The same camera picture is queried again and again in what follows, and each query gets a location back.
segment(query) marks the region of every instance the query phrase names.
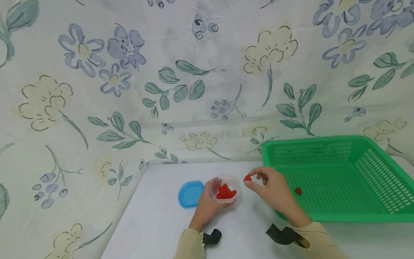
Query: blue lid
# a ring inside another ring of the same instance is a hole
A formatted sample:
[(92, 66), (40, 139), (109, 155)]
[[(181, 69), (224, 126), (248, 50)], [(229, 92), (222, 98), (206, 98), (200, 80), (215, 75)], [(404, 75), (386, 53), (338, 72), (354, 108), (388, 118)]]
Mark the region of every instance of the blue lid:
[(186, 182), (178, 192), (178, 202), (183, 208), (196, 207), (198, 199), (204, 190), (204, 184), (201, 181)]

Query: plastic cup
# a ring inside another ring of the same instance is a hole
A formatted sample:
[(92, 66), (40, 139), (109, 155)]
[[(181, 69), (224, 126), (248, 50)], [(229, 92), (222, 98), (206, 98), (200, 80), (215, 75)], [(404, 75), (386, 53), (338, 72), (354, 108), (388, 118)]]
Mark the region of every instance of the plastic cup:
[[(231, 174), (222, 174), (217, 176), (218, 179), (214, 181), (210, 185), (210, 195), (211, 197), (218, 203), (232, 203), (237, 199), (237, 197), (241, 196), (241, 187), (239, 184), (238, 179), (231, 175)], [(236, 195), (233, 196), (233, 198), (230, 199), (217, 199), (217, 193), (219, 193), (219, 186), (223, 186), (223, 184), (227, 184), (229, 186), (230, 190), (236, 190)]]

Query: table surface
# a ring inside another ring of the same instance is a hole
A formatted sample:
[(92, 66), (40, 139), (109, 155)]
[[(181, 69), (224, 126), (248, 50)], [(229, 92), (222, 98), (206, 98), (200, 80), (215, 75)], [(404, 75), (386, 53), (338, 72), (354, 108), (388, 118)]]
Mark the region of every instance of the table surface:
[[(396, 161), (414, 177), (412, 166), (399, 157)], [(183, 209), (178, 191), (187, 181), (206, 182), (230, 173), (240, 179), (242, 195), (233, 208), (217, 216), (205, 229), (219, 229), (220, 243), (206, 248), (206, 258), (300, 259), (293, 245), (274, 243), (266, 231), (274, 223), (283, 229), (287, 222), (278, 218), (260, 197), (242, 181), (261, 161), (215, 162), (149, 167), (133, 194), (101, 259), (173, 258), (183, 229), (195, 208)], [(335, 243), (349, 258), (412, 259), (414, 223), (323, 223)]]

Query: green plastic basket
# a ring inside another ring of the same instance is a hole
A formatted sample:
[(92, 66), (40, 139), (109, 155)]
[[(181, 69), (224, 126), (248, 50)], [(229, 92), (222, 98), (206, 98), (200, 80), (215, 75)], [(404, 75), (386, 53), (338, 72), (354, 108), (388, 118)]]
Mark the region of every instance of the green plastic basket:
[(414, 180), (367, 137), (272, 141), (262, 151), (313, 220), (414, 222)]

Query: beige sleeve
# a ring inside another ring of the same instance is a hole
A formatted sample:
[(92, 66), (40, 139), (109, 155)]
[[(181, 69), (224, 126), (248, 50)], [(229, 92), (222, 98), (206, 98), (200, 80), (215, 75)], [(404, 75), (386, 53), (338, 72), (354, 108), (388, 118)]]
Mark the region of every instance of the beige sleeve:
[(301, 235), (305, 248), (295, 245), (300, 253), (309, 259), (348, 259), (342, 251), (332, 242), (331, 237), (319, 222), (312, 222), (306, 227), (289, 228)]
[(181, 234), (174, 259), (203, 259), (203, 233), (187, 228)]

